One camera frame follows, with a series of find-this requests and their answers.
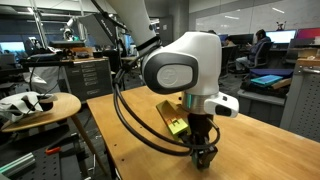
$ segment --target black cable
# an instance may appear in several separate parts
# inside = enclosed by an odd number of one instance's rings
[[[51,92],[54,88],[57,87],[57,85],[59,84],[59,79],[60,79],[60,77],[59,77],[59,76],[60,76],[60,68],[61,68],[61,66],[59,66],[59,69],[58,69],[57,83],[53,86],[53,88],[51,88],[51,89],[48,90],[46,93],[44,93],[44,94],[38,99],[38,101],[37,101],[34,105],[32,105],[31,108],[29,108],[29,111],[28,111],[26,114],[29,114],[30,111],[31,111],[32,109],[34,109],[34,107],[35,107],[37,104],[39,104],[40,100],[42,100],[49,92]]]
[[[123,106],[125,107],[125,109],[129,112],[129,114],[140,124],[142,125],[145,129],[147,129],[151,134],[153,134],[154,136],[168,142],[171,144],[175,144],[178,146],[182,146],[182,147],[187,147],[187,148],[192,148],[192,149],[208,149],[211,146],[215,146],[215,144],[218,143],[219,139],[220,139],[220,130],[217,126],[213,126],[213,128],[216,130],[217,132],[217,137],[214,141],[212,141],[209,144],[205,144],[205,145],[193,145],[193,144],[186,144],[186,143],[180,143],[178,141],[174,141],[172,139],[169,139],[165,136],[163,136],[162,134],[159,134],[157,131],[155,131],[154,129],[152,129],[150,126],[148,126],[141,118],[139,118],[133,111],[132,109],[128,106],[128,104],[126,103],[126,101],[124,100],[120,90],[118,88],[115,88],[116,93],[117,93],[117,97],[120,99],[120,101],[122,102]]]
[[[119,62],[119,65],[120,67],[122,67],[122,61],[121,61],[121,52],[120,52],[120,48],[119,48],[119,43],[120,41],[116,38],[116,45],[117,45],[117,52],[118,52],[118,58],[117,58],[117,61]],[[121,79],[121,82],[122,82],[122,87],[123,87],[123,90],[125,91],[126,90],[126,86],[124,84],[124,79]]]
[[[32,84],[31,84],[31,81],[32,81],[32,76],[33,76],[33,72],[34,72],[34,70],[35,70],[36,68],[34,67],[33,69],[32,69],[32,71],[31,71],[31,74],[30,74],[30,79],[29,79],[29,87],[30,87],[30,91],[33,91],[32,90]]]
[[[154,143],[152,143],[151,141],[149,141],[148,139],[146,139],[145,137],[143,137],[141,134],[139,134],[136,130],[134,130],[129,124],[128,122],[125,120],[125,118],[123,117],[121,110],[119,108],[119,104],[118,104],[118,98],[117,96],[113,96],[113,102],[115,105],[115,109],[116,109],[116,113],[120,119],[120,121],[122,122],[122,124],[126,127],[126,129],[132,134],[134,135],[137,139],[139,139],[141,142],[143,142],[144,144],[146,144],[147,146],[160,151],[162,153],[165,154],[169,154],[169,155],[174,155],[174,156],[189,156],[192,152],[192,149],[189,149],[188,151],[184,151],[184,152],[179,152],[179,151],[173,151],[170,149],[166,149],[164,147],[158,146]]]
[[[158,49],[161,46],[161,41],[159,41],[155,46],[151,47],[148,51],[146,51],[145,53],[139,55],[138,57],[136,57],[133,61],[130,61],[129,63],[127,63],[130,67],[133,67],[134,64],[137,63],[138,60],[143,59],[146,55],[149,55],[151,52],[153,52],[154,50]]]
[[[110,20],[110,21],[113,23],[114,26],[119,26],[119,27],[121,27],[122,29],[128,30],[128,29],[127,29],[126,27],[124,27],[122,24],[120,24],[119,22],[117,22],[117,21],[115,21],[114,19],[110,18],[109,13],[106,12],[106,11],[104,11],[104,10],[99,6],[99,4],[98,4],[95,0],[91,0],[91,2],[92,2],[93,5],[98,9],[98,11],[100,12],[100,14],[101,14],[104,18]]]

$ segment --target wooden stool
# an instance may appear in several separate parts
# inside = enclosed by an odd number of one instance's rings
[[[70,117],[73,123],[76,125],[79,133],[82,138],[88,145],[92,154],[95,154],[96,160],[98,161],[102,171],[105,175],[107,175],[107,171],[105,166],[103,165],[100,156],[98,155],[96,149],[94,148],[91,140],[89,139],[87,133],[82,127],[82,124],[78,117],[76,116],[77,112],[81,108],[80,100],[72,94],[68,93],[55,93],[58,97],[57,101],[53,102],[53,108],[49,111],[39,112],[30,115],[29,117],[25,117],[21,119],[18,123],[10,124],[9,126],[2,129],[2,132],[15,132],[26,130],[30,128],[39,128],[44,125],[56,123],[58,121],[64,120]]]

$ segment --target gray cabinet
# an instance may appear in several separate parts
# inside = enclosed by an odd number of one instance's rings
[[[238,91],[239,112],[260,121],[279,127],[284,109],[284,99]]]
[[[320,142],[319,93],[320,61],[299,59],[280,127]]]
[[[64,73],[68,92],[82,103],[113,92],[107,59],[75,62],[74,67],[65,67]]]

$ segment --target robotic arm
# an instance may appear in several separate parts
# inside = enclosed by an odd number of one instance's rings
[[[188,139],[183,139],[188,144],[184,147],[191,149],[193,162],[198,169],[209,167],[210,161],[217,153],[214,145],[219,140],[217,137],[215,142],[209,143],[208,132],[211,127],[215,127],[218,132],[218,128],[212,122],[213,115],[235,117],[239,109],[237,99],[219,92],[218,78],[221,69],[219,37],[203,32],[187,32],[172,44],[161,47],[159,38],[150,24],[144,0],[107,0],[107,2],[126,24],[137,44],[139,54],[144,56],[142,75],[146,85],[159,94],[182,91],[182,107],[189,112],[188,120],[192,132]]]
[[[69,21],[60,30],[63,31],[63,39],[65,41],[73,41],[73,29],[71,28],[76,21],[75,17],[71,17]]]

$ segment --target filing cabinet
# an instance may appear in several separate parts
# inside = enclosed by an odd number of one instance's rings
[[[67,91],[82,103],[113,92],[108,59],[75,61],[74,67],[64,68],[64,74]]]

